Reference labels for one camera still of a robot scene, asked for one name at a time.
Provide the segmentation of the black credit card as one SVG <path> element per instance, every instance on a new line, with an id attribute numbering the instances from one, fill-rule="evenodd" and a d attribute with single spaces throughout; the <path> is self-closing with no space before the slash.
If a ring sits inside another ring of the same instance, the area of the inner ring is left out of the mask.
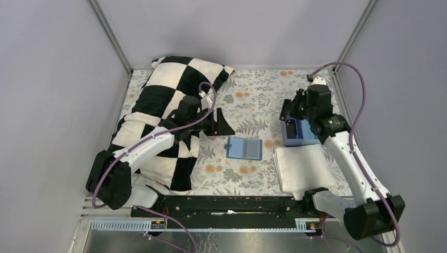
<path id="1" fill-rule="evenodd" d="M 279 120 L 285 122 L 287 118 L 290 116 L 290 111 L 293 108 L 292 100 L 290 99 L 284 99 Z"/>

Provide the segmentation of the blue card holder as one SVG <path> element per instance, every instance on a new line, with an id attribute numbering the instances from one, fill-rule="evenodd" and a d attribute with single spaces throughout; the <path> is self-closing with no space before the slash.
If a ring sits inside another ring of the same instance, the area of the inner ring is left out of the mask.
<path id="1" fill-rule="evenodd" d="M 245 159 L 246 138 L 229 137 L 224 146 L 226 157 L 231 159 Z"/>

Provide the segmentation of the light grey credit card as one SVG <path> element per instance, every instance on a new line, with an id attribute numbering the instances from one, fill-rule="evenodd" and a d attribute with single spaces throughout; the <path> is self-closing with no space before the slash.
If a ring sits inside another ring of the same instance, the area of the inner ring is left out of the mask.
<path id="1" fill-rule="evenodd" d="M 245 144 L 245 159 L 261 160 L 262 158 L 262 140 L 248 139 Z"/>

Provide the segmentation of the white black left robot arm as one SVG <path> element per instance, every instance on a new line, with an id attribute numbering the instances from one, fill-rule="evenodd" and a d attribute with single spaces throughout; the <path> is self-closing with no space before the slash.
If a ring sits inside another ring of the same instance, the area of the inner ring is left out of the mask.
<path id="1" fill-rule="evenodd" d="M 207 136 L 235 135 L 221 108 L 204 109 L 197 97 L 185 96 L 167 119 L 135 144 L 114 153 L 103 150 L 96 155 L 85 186 L 94 196 L 93 207 L 107 206 L 112 210 L 125 205 L 152 207 L 158 194 L 149 187 L 134 186 L 132 175 L 145 162 L 184 140 L 191 131 L 202 131 Z"/>

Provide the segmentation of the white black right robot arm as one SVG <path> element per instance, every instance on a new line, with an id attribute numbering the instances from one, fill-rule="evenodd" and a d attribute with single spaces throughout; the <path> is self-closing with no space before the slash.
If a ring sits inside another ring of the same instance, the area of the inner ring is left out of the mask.
<path id="1" fill-rule="evenodd" d="M 322 77 L 307 77 L 310 85 L 299 89 L 292 100 L 286 99 L 282 115 L 306 120 L 311 132 L 335 158 L 353 194 L 352 200 L 337 196 L 324 187 L 305 192 L 303 198 L 315 211 L 324 212 L 339 220 L 355 240 L 375 239 L 378 235 L 394 234 L 401 238 L 399 219 L 405 202 L 400 195 L 391 195 L 368 165 L 354 137 L 353 127 L 333 112 L 332 92 Z"/>

